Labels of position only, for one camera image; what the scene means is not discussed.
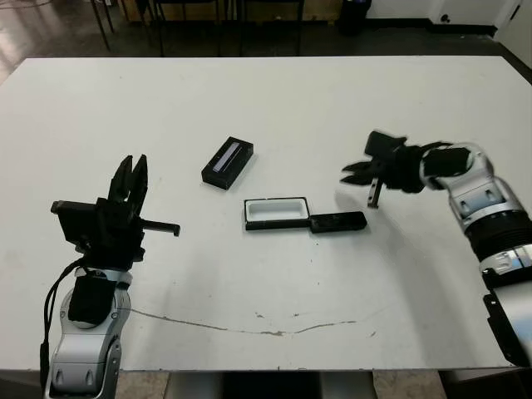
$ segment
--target floor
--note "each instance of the floor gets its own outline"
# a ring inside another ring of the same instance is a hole
[[[157,57],[156,31],[148,40],[142,26],[126,22],[111,8],[116,33],[108,32],[108,52],[96,25],[91,4],[84,0],[0,0],[0,84],[28,57]],[[239,55],[240,30],[223,26],[222,57]],[[247,57],[290,57],[295,54],[296,30],[287,23],[249,25],[244,29]],[[216,57],[217,39],[207,22],[169,22],[163,38],[167,57]],[[532,71],[487,35],[434,33],[425,27],[366,27],[356,37],[343,37],[326,23],[303,25],[302,56],[372,55],[501,55],[528,81]],[[162,398],[167,374],[122,373],[118,398]],[[384,398],[445,398],[437,372],[376,372],[377,393]],[[0,392],[10,397],[38,397],[38,384],[21,386],[0,380]]]

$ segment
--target dark floor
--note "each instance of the dark floor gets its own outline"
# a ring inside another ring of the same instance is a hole
[[[155,27],[151,43],[139,22],[128,23],[116,6],[108,52],[91,4],[84,0],[0,0],[0,83],[27,57],[157,57]],[[240,30],[222,26],[221,56],[239,55]],[[217,37],[208,22],[168,22],[163,38],[167,57],[216,57]],[[244,29],[247,57],[293,56],[297,31],[290,23],[248,25]],[[356,37],[344,37],[325,22],[303,25],[302,56],[370,55],[503,55],[532,81],[532,72],[487,35],[432,33],[424,27],[367,27]]]

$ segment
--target scratch mark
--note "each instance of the scratch mark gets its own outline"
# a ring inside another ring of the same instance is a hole
[[[131,311],[133,313],[138,313],[138,314],[141,314],[142,316],[146,316],[148,318],[158,318],[159,320],[164,320],[166,322],[173,322],[173,323],[178,323],[178,324],[186,324],[187,326],[210,328],[212,330],[218,330],[218,331],[230,331],[228,328],[210,326],[209,324],[203,324],[203,323],[187,322],[186,320],[177,320],[175,318],[168,318],[166,316],[157,316],[156,314],[145,313],[145,312],[141,312],[140,310],[136,310],[136,309],[131,309]]]
[[[323,328],[323,327],[332,327],[332,326],[339,326],[340,324],[354,324],[357,320],[347,320],[345,322],[338,322],[338,323],[324,323],[324,324],[317,324],[316,326],[307,327],[303,330],[292,332],[292,334],[300,334],[305,333],[306,331],[314,330],[316,328]]]
[[[252,333],[252,334],[256,334],[256,332],[247,332],[247,331],[239,331],[239,333]],[[273,331],[261,331],[261,332],[259,332],[259,334],[263,334],[263,335],[273,335],[274,337],[282,337],[284,334],[289,334],[289,332],[286,332],[286,331],[277,331],[277,332],[273,332]]]
[[[303,328],[303,329],[297,330],[297,331],[249,331],[249,330],[233,330],[233,329],[230,329],[230,328],[213,326],[213,325],[210,325],[210,324],[188,322],[186,320],[179,320],[179,319],[176,319],[176,318],[168,318],[166,316],[158,316],[156,314],[142,312],[140,310],[136,310],[136,309],[133,309],[133,308],[131,309],[131,311],[133,313],[138,313],[138,314],[141,314],[142,316],[146,316],[147,318],[156,318],[158,320],[163,320],[165,322],[184,324],[184,325],[193,326],[193,327],[209,328],[211,330],[226,331],[228,333],[271,335],[271,336],[274,336],[274,337],[284,337],[285,335],[296,335],[296,334],[305,333],[307,331],[315,330],[315,329],[318,329],[318,328],[339,326],[341,324],[354,324],[354,323],[357,322],[357,320],[346,320],[346,321],[336,322],[336,323],[316,324],[315,326]]]

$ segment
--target table surface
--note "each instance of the table surface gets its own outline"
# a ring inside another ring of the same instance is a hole
[[[148,158],[143,216],[182,230],[145,235],[124,369],[507,366],[446,193],[372,210],[338,181],[374,128],[474,141],[532,209],[531,109],[500,57],[26,60],[0,87],[0,369],[38,369],[44,298],[78,256],[52,201],[105,196],[128,154]],[[255,154],[223,191],[200,171],[230,135]],[[368,227],[244,231],[245,199],[283,196]]]

